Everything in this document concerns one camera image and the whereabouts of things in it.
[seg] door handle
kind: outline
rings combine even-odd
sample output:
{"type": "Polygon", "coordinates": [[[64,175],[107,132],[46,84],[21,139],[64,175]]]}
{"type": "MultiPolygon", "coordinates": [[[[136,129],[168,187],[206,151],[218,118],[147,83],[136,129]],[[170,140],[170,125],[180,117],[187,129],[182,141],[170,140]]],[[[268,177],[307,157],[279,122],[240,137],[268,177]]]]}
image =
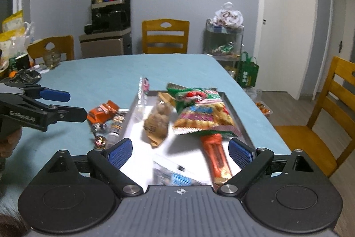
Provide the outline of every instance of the door handle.
{"type": "Polygon", "coordinates": [[[340,41],[340,45],[339,45],[339,53],[341,52],[341,50],[343,49],[343,41],[340,41]]]}

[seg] glass cup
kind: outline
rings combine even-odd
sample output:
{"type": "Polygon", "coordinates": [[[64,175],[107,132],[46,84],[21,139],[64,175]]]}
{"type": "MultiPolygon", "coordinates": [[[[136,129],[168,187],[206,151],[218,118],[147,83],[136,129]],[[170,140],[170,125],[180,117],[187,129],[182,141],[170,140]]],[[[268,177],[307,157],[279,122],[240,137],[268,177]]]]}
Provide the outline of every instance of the glass cup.
{"type": "Polygon", "coordinates": [[[55,68],[60,64],[59,51],[52,49],[43,56],[44,64],[49,68],[55,68]]]}

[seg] ribbed gray surface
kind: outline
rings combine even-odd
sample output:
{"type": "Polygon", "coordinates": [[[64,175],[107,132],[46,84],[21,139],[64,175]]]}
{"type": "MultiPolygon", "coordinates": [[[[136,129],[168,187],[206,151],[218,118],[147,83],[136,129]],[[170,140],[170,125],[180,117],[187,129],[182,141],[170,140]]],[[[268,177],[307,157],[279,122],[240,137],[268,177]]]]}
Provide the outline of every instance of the ribbed gray surface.
{"type": "MultiPolygon", "coordinates": [[[[42,234],[32,231],[28,236],[42,234]]],[[[221,197],[210,186],[151,186],[138,197],[122,201],[104,224],[73,235],[105,237],[281,237],[256,223],[232,197],[221,197]]],[[[335,237],[330,231],[308,235],[335,237]]]]}

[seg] silver bolt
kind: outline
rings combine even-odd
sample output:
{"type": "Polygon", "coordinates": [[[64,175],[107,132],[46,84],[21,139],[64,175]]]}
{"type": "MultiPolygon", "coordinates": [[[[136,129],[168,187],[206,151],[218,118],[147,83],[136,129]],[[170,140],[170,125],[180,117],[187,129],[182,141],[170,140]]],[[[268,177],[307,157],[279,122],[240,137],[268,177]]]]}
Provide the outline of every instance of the silver bolt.
{"type": "Polygon", "coordinates": [[[226,194],[234,194],[238,191],[238,187],[231,184],[226,184],[221,187],[221,191],[226,194]]]}
{"type": "Polygon", "coordinates": [[[137,185],[126,185],[123,187],[123,192],[129,195],[137,194],[139,192],[139,187],[137,185]]]}

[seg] table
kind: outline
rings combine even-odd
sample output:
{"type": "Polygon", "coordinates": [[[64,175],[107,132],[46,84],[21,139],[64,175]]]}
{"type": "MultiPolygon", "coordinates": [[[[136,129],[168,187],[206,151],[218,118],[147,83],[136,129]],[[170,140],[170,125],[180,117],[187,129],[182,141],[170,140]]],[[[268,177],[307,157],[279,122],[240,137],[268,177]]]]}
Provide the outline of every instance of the table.
{"type": "MultiPolygon", "coordinates": [[[[111,99],[129,108],[137,94],[140,76],[146,76],[152,90],[165,90],[168,82],[186,87],[217,87],[225,92],[237,111],[255,148],[267,147],[275,154],[288,155],[289,148],[253,101],[213,57],[207,55],[125,55],[62,62],[44,74],[40,84],[70,92],[68,103],[87,111],[111,99]]],[[[6,162],[1,205],[16,208],[17,199],[46,162],[60,149],[84,155],[93,149],[89,126],[58,122],[43,133],[24,128],[12,157],[6,162]]]]}

